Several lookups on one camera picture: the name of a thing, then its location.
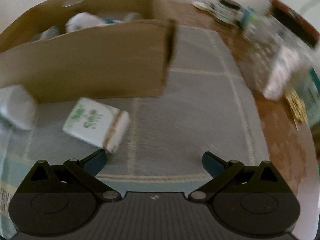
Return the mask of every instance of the blue object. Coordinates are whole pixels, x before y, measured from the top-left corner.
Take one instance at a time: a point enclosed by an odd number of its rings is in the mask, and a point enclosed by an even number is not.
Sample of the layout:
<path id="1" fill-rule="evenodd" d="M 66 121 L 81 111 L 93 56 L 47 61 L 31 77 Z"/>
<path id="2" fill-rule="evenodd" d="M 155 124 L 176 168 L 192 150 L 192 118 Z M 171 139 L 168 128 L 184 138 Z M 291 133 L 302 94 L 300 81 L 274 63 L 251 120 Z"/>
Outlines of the blue object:
<path id="1" fill-rule="evenodd" d="M 246 8 L 244 10 L 244 16 L 240 22 L 240 25 L 242 28 L 244 28 L 247 24 L 248 24 L 248 21 L 249 21 L 249 16 L 252 14 L 252 13 L 255 13 L 256 11 L 253 9 L 253 8 Z"/>
<path id="2" fill-rule="evenodd" d="M 108 23 L 108 24 L 113 24 L 115 23 L 113 19 L 110 19 L 110 18 L 105 18 L 105 19 L 102 19 L 105 23 Z"/>
<path id="3" fill-rule="evenodd" d="M 96 176 L 107 163 L 107 153 L 100 149 L 79 162 L 79 166 L 91 176 Z"/>
<path id="4" fill-rule="evenodd" d="M 202 155 L 202 166 L 215 178 L 226 170 L 228 163 L 210 152 L 205 152 Z"/>

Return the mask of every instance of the cardboard box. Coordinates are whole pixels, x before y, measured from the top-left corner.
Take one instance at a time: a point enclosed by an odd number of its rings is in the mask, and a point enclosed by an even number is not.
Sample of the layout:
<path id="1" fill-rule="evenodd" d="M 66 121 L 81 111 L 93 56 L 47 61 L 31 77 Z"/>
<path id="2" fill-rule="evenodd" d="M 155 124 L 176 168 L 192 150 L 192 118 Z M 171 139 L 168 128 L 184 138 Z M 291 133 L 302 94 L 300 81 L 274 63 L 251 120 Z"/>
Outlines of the cardboard box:
<path id="1" fill-rule="evenodd" d="M 133 11 L 144 20 L 65 33 L 79 12 Z M 65 33 L 29 42 L 51 26 Z M 22 84 L 40 103 L 163 93 L 176 25 L 164 0 L 48 0 L 0 35 L 0 88 Z"/>

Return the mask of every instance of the small white box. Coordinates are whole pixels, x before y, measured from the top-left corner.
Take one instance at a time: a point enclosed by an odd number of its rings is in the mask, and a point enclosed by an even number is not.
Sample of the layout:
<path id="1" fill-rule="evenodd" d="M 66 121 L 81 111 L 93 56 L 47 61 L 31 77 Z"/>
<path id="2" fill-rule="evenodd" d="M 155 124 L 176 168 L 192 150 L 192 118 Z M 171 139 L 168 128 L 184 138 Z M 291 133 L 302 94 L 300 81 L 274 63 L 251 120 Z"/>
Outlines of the small white box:
<path id="1" fill-rule="evenodd" d="M 80 98 L 62 130 L 73 137 L 115 153 L 128 125 L 128 112 L 88 98 Z"/>
<path id="2" fill-rule="evenodd" d="M 0 115 L 22 130 L 31 130 L 37 103 L 21 85 L 0 89 Z"/>

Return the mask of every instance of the jar lid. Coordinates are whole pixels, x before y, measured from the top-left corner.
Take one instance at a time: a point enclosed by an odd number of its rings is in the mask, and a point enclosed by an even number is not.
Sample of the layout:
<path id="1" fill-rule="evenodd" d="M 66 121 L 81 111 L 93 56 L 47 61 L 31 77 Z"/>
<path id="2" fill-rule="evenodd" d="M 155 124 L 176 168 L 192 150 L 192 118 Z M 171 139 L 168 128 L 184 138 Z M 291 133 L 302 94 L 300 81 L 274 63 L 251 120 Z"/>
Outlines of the jar lid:
<path id="1" fill-rule="evenodd" d="M 218 0 L 218 2 L 234 10 L 240 10 L 241 8 L 241 5 L 233 0 Z"/>

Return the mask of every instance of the clutter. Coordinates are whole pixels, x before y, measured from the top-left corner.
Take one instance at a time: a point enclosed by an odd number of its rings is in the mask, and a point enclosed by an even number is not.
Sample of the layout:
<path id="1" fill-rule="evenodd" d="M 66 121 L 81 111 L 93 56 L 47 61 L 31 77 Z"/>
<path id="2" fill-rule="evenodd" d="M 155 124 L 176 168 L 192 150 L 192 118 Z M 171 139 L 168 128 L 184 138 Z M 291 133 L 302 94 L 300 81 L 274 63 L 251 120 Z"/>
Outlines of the clutter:
<path id="1" fill-rule="evenodd" d="M 257 28 L 260 24 L 264 24 L 264 19 L 266 18 L 254 11 L 247 11 L 247 18 L 246 15 L 244 15 L 244 19 L 241 21 L 241 26 L 244 29 L 242 37 L 249 42 L 254 40 Z"/>
<path id="2" fill-rule="evenodd" d="M 66 32 L 71 33 L 85 28 L 105 25 L 107 24 L 95 15 L 85 12 L 78 13 L 75 16 L 73 16 L 70 20 L 68 20 L 68 22 L 66 23 Z"/>
<path id="3" fill-rule="evenodd" d="M 294 89 L 291 89 L 286 93 L 285 97 L 289 103 L 294 119 L 298 122 L 308 122 L 306 105 L 297 92 Z"/>
<path id="4" fill-rule="evenodd" d="M 81 98 L 68 116 L 63 131 L 111 153 L 129 125 L 129 114 L 118 108 Z"/>
<path id="5" fill-rule="evenodd" d="M 22 84 L 39 103 L 163 93 L 176 29 L 163 0 L 82 0 L 61 6 L 66 1 L 36 5 L 0 34 L 0 88 Z M 76 11 L 97 17 L 99 12 L 135 12 L 143 20 L 112 25 L 98 20 L 105 26 L 63 34 Z M 63 35 L 29 42 L 51 26 Z"/>
<path id="6" fill-rule="evenodd" d="M 209 2 L 200 2 L 200 1 L 193 1 L 192 5 L 196 7 L 199 10 L 207 11 L 209 13 L 214 13 L 214 7 L 215 5 L 213 3 Z"/>
<path id="7" fill-rule="evenodd" d="M 106 23 L 128 23 L 142 20 L 142 14 L 137 12 L 100 12 L 97 14 Z"/>
<path id="8" fill-rule="evenodd" d="M 241 28 L 245 29 L 245 27 L 247 26 L 247 24 L 250 22 L 250 16 L 252 14 L 255 14 L 256 11 L 253 8 L 246 8 L 243 12 L 242 18 L 240 20 L 240 26 Z"/>
<path id="9" fill-rule="evenodd" d="M 234 25 L 240 9 L 241 5 L 235 1 L 218 0 L 214 8 L 214 16 L 226 24 Z"/>
<path id="10" fill-rule="evenodd" d="M 239 64 L 248 87 L 279 100 L 311 68 L 312 49 L 272 16 L 261 17 Z"/>
<path id="11" fill-rule="evenodd" d="M 52 26 L 48 30 L 44 31 L 43 33 L 39 33 L 31 38 L 30 41 L 38 41 L 38 40 L 48 40 L 54 37 L 59 36 L 59 30 L 56 26 Z"/>
<path id="12" fill-rule="evenodd" d="M 0 116 L 17 128 L 31 130 L 37 104 L 20 85 L 0 89 Z"/>
<path id="13" fill-rule="evenodd" d="M 301 15 L 279 0 L 270 0 L 271 7 L 267 15 L 271 15 L 283 26 L 299 37 L 310 48 L 316 49 L 320 32 Z"/>

